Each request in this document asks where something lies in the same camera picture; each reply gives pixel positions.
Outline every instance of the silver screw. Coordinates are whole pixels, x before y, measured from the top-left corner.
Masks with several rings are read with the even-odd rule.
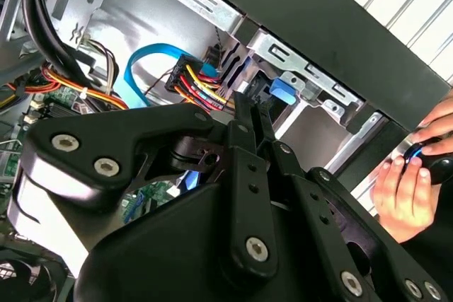
[[[264,262],[269,257],[268,247],[262,240],[256,237],[250,237],[246,241],[246,248],[248,254],[258,262]]]
[[[73,137],[70,134],[58,134],[52,138],[52,145],[57,150],[71,152],[77,150],[80,143],[76,137]]]
[[[408,287],[409,291],[416,297],[416,298],[422,298],[422,292],[420,289],[417,287],[415,283],[413,283],[410,279],[406,280],[406,286]]]
[[[197,113],[195,113],[195,116],[196,116],[196,118],[198,118],[199,120],[202,120],[203,122],[207,121],[206,116],[202,113],[197,112]]]
[[[434,299],[440,301],[440,292],[435,288],[435,286],[433,286],[430,282],[425,282],[425,288]]]
[[[242,131],[248,132],[248,129],[247,129],[245,126],[243,126],[243,125],[238,125],[238,127],[239,127],[239,129],[241,129]]]
[[[112,177],[120,172],[120,165],[110,158],[99,158],[94,163],[94,169],[99,175]]]
[[[291,153],[291,149],[289,148],[288,145],[286,144],[280,144],[280,148],[283,150],[285,153]]]
[[[327,173],[325,173],[324,171],[319,171],[319,175],[321,176],[321,178],[323,180],[325,180],[326,182],[328,182],[329,180],[331,180],[331,178],[329,177],[329,175]]]
[[[341,280],[352,295],[359,297],[363,294],[363,289],[359,280],[350,272],[342,272]]]

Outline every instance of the cable tie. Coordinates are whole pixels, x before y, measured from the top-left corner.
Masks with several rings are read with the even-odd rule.
[[[85,100],[86,99],[86,93],[88,92],[88,88],[84,88],[82,92],[80,92],[80,98]]]

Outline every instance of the finger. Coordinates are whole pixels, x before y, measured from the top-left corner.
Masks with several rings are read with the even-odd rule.
[[[379,169],[379,173],[376,178],[376,183],[374,184],[374,187],[371,191],[371,199],[373,201],[374,207],[378,212],[382,206],[383,186],[389,170],[390,163],[382,164],[382,167]]]
[[[417,185],[413,195],[413,215],[422,225],[429,225],[432,222],[431,175],[426,168],[418,171]]]
[[[436,107],[432,109],[429,115],[426,116],[424,120],[422,120],[420,125],[431,123],[434,120],[450,115],[452,113],[453,113],[453,97],[450,96],[449,94],[449,97],[446,100],[437,104]]]
[[[413,215],[413,195],[422,160],[414,157],[409,162],[396,192],[396,211],[401,217]]]
[[[449,137],[437,143],[422,148],[422,153],[427,156],[443,155],[453,152],[453,137]]]
[[[419,141],[425,141],[432,137],[441,136],[450,132],[453,126],[453,115],[448,115],[442,117],[438,120],[435,120],[427,127],[417,131],[415,134],[412,135],[412,140],[416,143]]]
[[[385,212],[393,212],[395,210],[396,190],[401,177],[401,171],[403,170],[403,164],[403,157],[396,157],[382,185],[382,207]]]

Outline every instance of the fan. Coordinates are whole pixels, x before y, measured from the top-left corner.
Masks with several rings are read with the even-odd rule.
[[[65,277],[58,262],[19,255],[6,248],[0,250],[2,302],[54,302]]]

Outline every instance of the hand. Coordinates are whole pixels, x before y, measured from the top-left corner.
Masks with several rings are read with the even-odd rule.
[[[425,141],[432,137],[439,137],[453,131],[453,91],[426,116],[420,123],[427,125],[412,135],[414,143]],[[447,137],[442,141],[425,146],[422,153],[426,156],[442,155],[453,152],[453,137]]]
[[[431,187],[430,172],[413,158],[401,176],[404,159],[385,163],[372,190],[380,224],[402,243],[425,230],[434,221],[440,186]]]

